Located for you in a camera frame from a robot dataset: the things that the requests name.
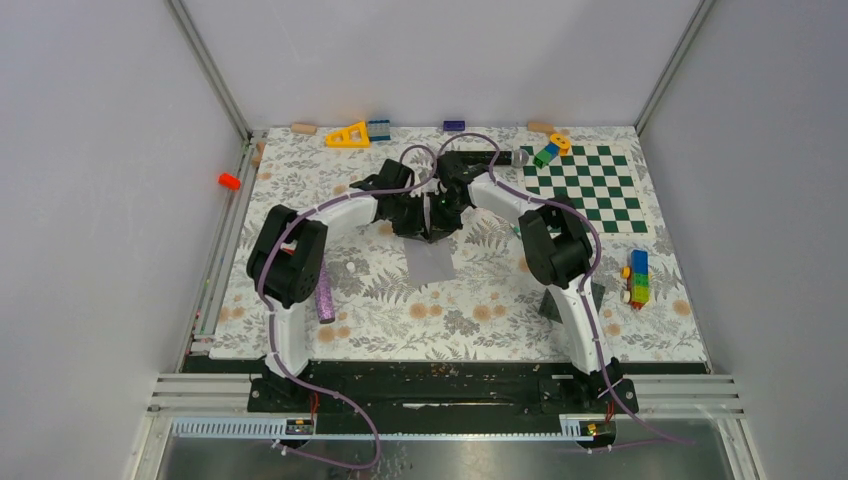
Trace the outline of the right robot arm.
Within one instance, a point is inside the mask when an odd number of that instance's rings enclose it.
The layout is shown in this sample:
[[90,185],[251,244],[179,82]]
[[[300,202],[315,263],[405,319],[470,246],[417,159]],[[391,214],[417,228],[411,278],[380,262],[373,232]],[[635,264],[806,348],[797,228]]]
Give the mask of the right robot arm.
[[572,365],[586,374],[573,386],[575,402],[597,412],[613,398],[613,357],[596,323],[591,275],[600,247],[596,231],[564,197],[544,199],[506,182],[483,164],[467,164],[458,152],[436,160],[437,190],[425,201],[426,239],[438,242],[462,228],[461,214],[482,208],[519,227],[530,273],[544,285],[570,342]]

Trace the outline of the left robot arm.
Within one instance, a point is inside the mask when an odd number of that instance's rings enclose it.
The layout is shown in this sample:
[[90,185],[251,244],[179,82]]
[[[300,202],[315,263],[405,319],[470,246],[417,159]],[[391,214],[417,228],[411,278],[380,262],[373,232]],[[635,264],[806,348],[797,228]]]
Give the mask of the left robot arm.
[[413,179],[410,167],[387,160],[378,173],[314,207],[299,212],[280,204],[268,211],[246,271],[269,308],[270,352],[265,363],[279,376],[271,395],[285,410],[299,410],[309,401],[311,387],[298,376],[310,361],[306,302],[320,283],[327,243],[387,218],[389,202],[407,196]]

